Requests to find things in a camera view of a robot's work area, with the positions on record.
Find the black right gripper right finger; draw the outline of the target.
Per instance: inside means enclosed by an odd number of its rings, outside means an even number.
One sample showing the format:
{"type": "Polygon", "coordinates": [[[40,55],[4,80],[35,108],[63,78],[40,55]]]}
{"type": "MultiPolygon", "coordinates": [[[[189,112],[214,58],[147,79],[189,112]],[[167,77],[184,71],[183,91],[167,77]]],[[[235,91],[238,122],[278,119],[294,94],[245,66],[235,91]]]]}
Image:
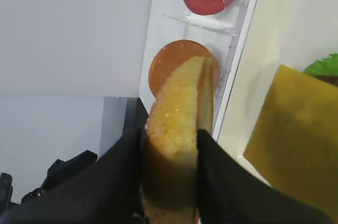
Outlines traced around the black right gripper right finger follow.
{"type": "Polygon", "coordinates": [[[202,223],[332,223],[251,175],[212,136],[197,131],[197,200],[202,223]]]}

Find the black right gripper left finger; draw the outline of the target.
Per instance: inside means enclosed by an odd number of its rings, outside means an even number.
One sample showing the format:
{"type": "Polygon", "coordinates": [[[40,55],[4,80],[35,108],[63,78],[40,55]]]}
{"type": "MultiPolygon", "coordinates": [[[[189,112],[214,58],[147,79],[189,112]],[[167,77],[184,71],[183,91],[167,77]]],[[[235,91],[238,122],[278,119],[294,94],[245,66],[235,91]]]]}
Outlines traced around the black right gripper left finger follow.
{"type": "Polygon", "coordinates": [[[142,133],[125,132],[95,164],[1,216],[1,223],[145,223],[140,200],[142,133]]]}

